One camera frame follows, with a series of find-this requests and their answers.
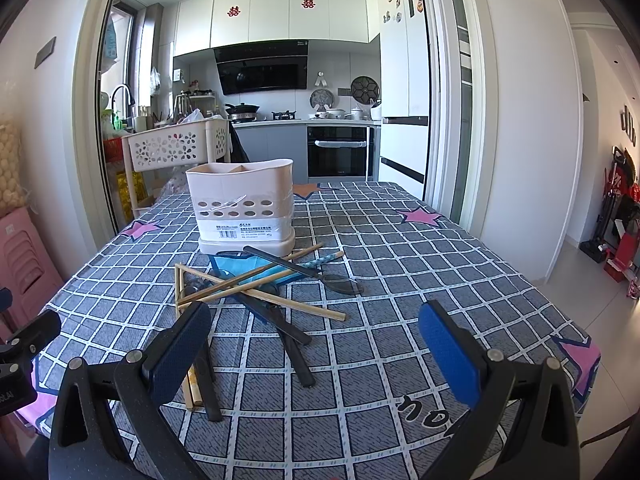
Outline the grey checked tablecloth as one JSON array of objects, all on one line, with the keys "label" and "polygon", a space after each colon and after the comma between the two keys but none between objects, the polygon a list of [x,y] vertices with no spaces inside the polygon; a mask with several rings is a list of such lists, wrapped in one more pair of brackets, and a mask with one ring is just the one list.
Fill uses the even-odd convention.
[{"label": "grey checked tablecloth", "polygon": [[[160,408],[209,479],[417,479],[466,411],[421,337],[418,315],[436,300],[454,322],[509,360],[563,365],[582,414],[601,357],[592,338],[517,270],[446,218],[405,220],[419,208],[397,184],[334,184],[295,199],[295,249],[356,278],[345,297],[315,280],[279,295],[340,311],[346,321],[285,311],[312,338],[303,358],[316,383],[303,387],[276,329],[242,304],[210,304],[210,358],[222,421],[186,409],[180,388]],[[188,194],[152,206],[157,229],[117,235],[52,298],[62,333],[40,353],[35,378],[55,394],[67,362],[120,361],[175,321],[175,263],[213,274],[198,250]]]}]

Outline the black built-in oven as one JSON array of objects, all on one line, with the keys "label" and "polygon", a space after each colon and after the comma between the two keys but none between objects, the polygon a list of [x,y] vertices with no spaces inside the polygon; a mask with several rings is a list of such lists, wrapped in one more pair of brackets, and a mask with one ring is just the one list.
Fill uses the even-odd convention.
[{"label": "black built-in oven", "polygon": [[367,127],[307,128],[307,169],[313,179],[367,177],[370,134]]}]

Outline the black range hood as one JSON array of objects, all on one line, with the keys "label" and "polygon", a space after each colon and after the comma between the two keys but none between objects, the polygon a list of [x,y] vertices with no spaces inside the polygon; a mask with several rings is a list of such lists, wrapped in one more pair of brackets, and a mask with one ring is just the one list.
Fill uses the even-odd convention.
[{"label": "black range hood", "polygon": [[229,44],[214,49],[221,90],[232,94],[307,87],[309,44],[303,39]]}]

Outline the black kitchen faucet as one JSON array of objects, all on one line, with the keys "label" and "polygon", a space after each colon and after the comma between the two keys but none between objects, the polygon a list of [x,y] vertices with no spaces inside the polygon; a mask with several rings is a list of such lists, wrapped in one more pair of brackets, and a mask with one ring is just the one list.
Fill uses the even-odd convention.
[{"label": "black kitchen faucet", "polygon": [[128,119],[134,109],[134,97],[128,84],[118,84],[111,94],[111,110],[119,118]]}]

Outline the beige flower-pattern trolley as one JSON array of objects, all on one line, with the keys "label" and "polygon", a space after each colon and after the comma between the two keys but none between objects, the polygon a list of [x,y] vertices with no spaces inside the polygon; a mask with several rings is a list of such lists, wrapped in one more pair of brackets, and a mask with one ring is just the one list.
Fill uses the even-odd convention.
[{"label": "beige flower-pattern trolley", "polygon": [[127,191],[134,218],[144,207],[139,204],[134,173],[205,164],[223,159],[231,162],[231,134],[224,118],[209,117],[122,136],[122,157]]}]

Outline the black hanging bag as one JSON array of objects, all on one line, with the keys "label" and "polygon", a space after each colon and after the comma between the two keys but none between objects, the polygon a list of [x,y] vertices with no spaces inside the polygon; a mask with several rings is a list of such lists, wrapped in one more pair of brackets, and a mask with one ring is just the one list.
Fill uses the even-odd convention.
[{"label": "black hanging bag", "polygon": [[231,138],[230,156],[232,162],[242,164],[242,162],[250,162],[246,151],[243,148],[241,140],[236,132],[234,125],[229,124],[229,133]]}]

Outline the white refrigerator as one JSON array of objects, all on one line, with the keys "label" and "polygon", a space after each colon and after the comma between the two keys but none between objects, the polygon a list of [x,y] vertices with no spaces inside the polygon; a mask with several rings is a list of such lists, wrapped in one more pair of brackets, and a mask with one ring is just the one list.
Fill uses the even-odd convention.
[{"label": "white refrigerator", "polygon": [[382,181],[424,197],[431,113],[430,48],[424,0],[378,0]]}]

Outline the black wok on stove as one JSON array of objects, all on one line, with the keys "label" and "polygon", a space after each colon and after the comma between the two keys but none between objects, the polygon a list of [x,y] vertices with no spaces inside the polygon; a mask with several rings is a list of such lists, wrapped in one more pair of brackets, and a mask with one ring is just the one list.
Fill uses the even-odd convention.
[{"label": "black wok on stove", "polygon": [[258,105],[227,103],[224,107],[228,118],[232,122],[254,122],[258,117]]}]

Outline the pink plastic stool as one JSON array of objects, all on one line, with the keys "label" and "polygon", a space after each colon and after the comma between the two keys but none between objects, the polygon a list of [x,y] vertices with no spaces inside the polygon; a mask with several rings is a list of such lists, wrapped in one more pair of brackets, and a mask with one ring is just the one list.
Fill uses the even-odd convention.
[{"label": "pink plastic stool", "polygon": [[63,286],[26,207],[1,219],[1,319],[13,332],[35,318]]}]

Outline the round black wall pan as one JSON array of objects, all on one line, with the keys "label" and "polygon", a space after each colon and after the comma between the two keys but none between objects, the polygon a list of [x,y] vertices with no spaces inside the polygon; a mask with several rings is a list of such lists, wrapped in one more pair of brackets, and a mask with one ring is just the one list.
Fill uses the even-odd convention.
[{"label": "round black wall pan", "polygon": [[359,104],[373,105],[380,99],[380,86],[369,76],[358,76],[350,84],[350,95]]}]

